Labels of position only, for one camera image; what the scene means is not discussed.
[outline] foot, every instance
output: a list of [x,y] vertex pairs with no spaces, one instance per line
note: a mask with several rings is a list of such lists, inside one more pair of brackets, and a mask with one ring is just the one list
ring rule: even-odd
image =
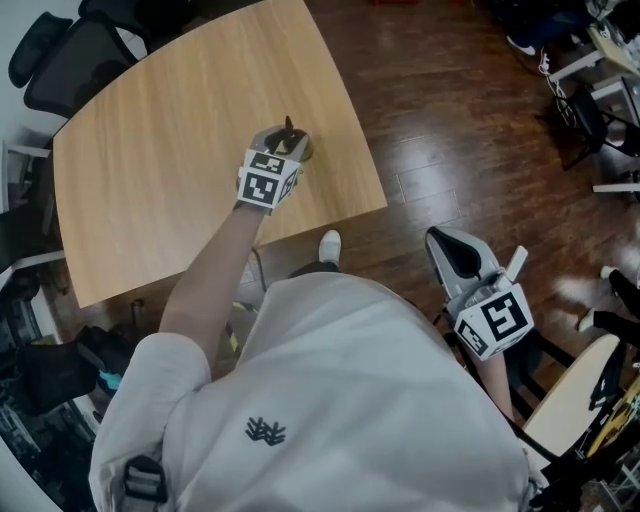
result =
[[507,41],[509,41],[509,44],[511,46],[513,46],[514,48],[517,48],[518,50],[520,50],[522,53],[526,55],[533,57],[536,54],[536,49],[533,46],[518,46],[516,43],[513,42],[513,39],[511,39],[509,36],[507,36]]
[[341,248],[342,240],[340,233],[334,229],[327,231],[322,237],[322,240],[320,240],[318,261],[322,263],[333,263],[336,267],[339,267]]
[[578,331],[584,332],[587,329],[591,329],[593,327],[593,313],[595,309],[590,309],[589,312],[580,320],[578,323]]
[[611,275],[611,272],[613,272],[614,270],[618,270],[618,269],[616,267],[609,267],[607,265],[604,265],[600,269],[600,278],[601,279],[609,279],[609,276]]

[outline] person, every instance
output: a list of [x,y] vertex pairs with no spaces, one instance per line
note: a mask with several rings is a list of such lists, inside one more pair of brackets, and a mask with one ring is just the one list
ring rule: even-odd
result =
[[[613,291],[622,299],[629,312],[640,319],[640,290],[615,267],[603,266],[600,278],[608,279]],[[640,348],[640,323],[622,318],[609,311],[591,309],[578,323],[578,331],[599,327],[620,340]]]
[[137,346],[95,440],[97,509],[135,494],[124,475],[145,456],[160,510],[526,510],[541,484],[498,409],[512,416],[504,358],[478,363],[494,404],[415,307],[339,272],[336,231],[269,287],[236,369],[211,382],[264,215],[239,203]]
[[526,55],[536,51],[552,39],[603,19],[624,0],[586,0],[568,6],[528,23],[510,23],[507,27],[509,44]]

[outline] white shirt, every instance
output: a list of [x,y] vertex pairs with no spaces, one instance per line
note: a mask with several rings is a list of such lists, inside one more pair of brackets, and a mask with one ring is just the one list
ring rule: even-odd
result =
[[143,340],[93,451],[98,510],[130,458],[161,453],[184,511],[517,511],[527,458],[420,312],[341,274],[275,283],[237,368]]

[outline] wooden floor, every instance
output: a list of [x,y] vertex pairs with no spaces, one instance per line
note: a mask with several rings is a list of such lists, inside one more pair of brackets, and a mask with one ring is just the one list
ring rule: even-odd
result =
[[[601,334],[575,332],[586,306],[619,309],[594,279],[600,266],[637,269],[640,206],[591,191],[603,168],[625,169],[628,159],[603,153],[563,172],[554,137],[534,119],[550,102],[537,61],[514,54],[487,13],[470,2],[307,4],[351,95],[389,201],[385,210],[331,226],[342,234],[342,270],[384,284],[434,318],[443,294],[424,250],[429,226],[484,238],[503,264],[524,245],[530,257],[520,282],[536,324],[578,354]],[[267,282],[313,260],[324,231],[261,248]],[[82,311],[73,293],[49,297],[66,339],[86,323],[127,323],[129,303],[138,297],[152,331],[175,281]],[[238,298],[259,304],[261,297],[252,260]],[[560,371],[545,365],[540,380],[550,386]]]

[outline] desk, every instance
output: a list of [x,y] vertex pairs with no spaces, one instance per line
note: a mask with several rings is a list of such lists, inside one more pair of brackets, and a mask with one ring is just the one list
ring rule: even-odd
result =
[[595,46],[595,50],[575,62],[572,62],[568,66],[556,71],[549,76],[549,80],[552,82],[558,82],[576,71],[580,71],[587,66],[595,64],[601,59],[613,62],[616,66],[622,68],[625,73],[631,73],[632,75],[640,77],[640,71],[638,71],[638,68],[633,64],[633,62],[631,62],[631,60],[629,60],[626,53],[620,46],[615,44],[611,39],[605,39],[602,37],[596,27],[589,27],[587,32]]
[[65,254],[81,307],[184,271],[236,200],[253,136],[290,115],[315,152],[266,244],[386,200],[303,0],[265,0],[143,59],[54,139]]
[[[594,341],[562,374],[525,424],[524,431],[551,453],[562,455],[571,448],[600,412],[600,407],[589,410],[591,393],[619,341],[613,334]],[[532,448],[528,451],[539,469],[549,464]]]

